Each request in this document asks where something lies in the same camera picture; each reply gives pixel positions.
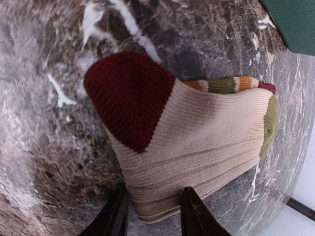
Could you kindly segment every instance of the ribbed knit texture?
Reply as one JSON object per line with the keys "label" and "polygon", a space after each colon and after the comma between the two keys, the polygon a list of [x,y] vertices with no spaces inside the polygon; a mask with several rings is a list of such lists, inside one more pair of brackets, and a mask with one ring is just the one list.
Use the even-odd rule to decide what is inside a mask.
{"label": "ribbed knit texture", "polygon": [[203,199],[252,168],[278,127],[272,92],[191,88],[137,53],[97,62],[85,87],[107,128],[135,210],[147,223],[178,212],[184,187]]}
{"label": "ribbed knit texture", "polygon": [[231,94],[256,88],[266,89],[271,91],[274,95],[276,94],[276,87],[274,85],[264,84],[263,82],[248,76],[209,81],[187,81],[185,84],[199,91],[208,91],[220,94]]}

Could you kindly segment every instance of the green object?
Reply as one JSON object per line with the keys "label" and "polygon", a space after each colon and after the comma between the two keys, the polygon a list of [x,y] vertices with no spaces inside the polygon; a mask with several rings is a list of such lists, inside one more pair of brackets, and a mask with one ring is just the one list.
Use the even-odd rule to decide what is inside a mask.
{"label": "green object", "polygon": [[315,1],[260,0],[294,53],[315,56]]}
{"label": "green object", "polygon": [[209,85],[208,92],[220,94],[230,94],[235,92],[234,78],[228,78],[224,80],[209,80],[207,82]]}
{"label": "green object", "polygon": [[267,154],[278,132],[279,127],[278,111],[279,111],[278,101],[275,96],[272,96],[268,103],[266,115],[264,116],[264,143],[260,149],[259,153],[260,158],[263,158]]}

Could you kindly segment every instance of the gray marble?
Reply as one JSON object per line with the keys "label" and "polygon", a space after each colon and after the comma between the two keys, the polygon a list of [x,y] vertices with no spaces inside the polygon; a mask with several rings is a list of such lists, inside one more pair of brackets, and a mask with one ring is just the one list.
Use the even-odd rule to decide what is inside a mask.
{"label": "gray marble", "polygon": [[[315,59],[291,53],[258,0],[1,0],[0,235],[73,236],[123,180],[83,89],[96,60],[147,53],[181,80],[249,75],[277,87],[280,129],[257,167],[205,200],[256,236],[294,189],[314,120]],[[180,235],[179,215],[130,236]]]}

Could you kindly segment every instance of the beige knit fabric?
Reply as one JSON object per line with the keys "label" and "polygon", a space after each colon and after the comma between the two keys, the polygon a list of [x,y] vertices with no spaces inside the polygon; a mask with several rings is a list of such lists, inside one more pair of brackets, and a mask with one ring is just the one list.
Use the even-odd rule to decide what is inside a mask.
{"label": "beige knit fabric", "polygon": [[179,211],[184,187],[204,199],[256,165],[272,96],[259,88],[208,93],[176,80],[144,153],[108,132],[139,218],[160,221]]}

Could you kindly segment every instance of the green knit stripe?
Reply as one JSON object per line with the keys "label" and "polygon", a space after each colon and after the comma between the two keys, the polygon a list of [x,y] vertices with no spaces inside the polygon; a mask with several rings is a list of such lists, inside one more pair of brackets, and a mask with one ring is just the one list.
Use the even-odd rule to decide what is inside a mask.
{"label": "green knit stripe", "polygon": [[269,99],[267,112],[264,116],[264,143],[260,149],[260,158],[264,157],[273,142],[279,126],[278,118],[279,104],[275,96]]}
{"label": "green knit stripe", "polygon": [[224,80],[209,80],[208,85],[208,92],[230,94],[234,93],[235,81],[233,78],[228,78]]}

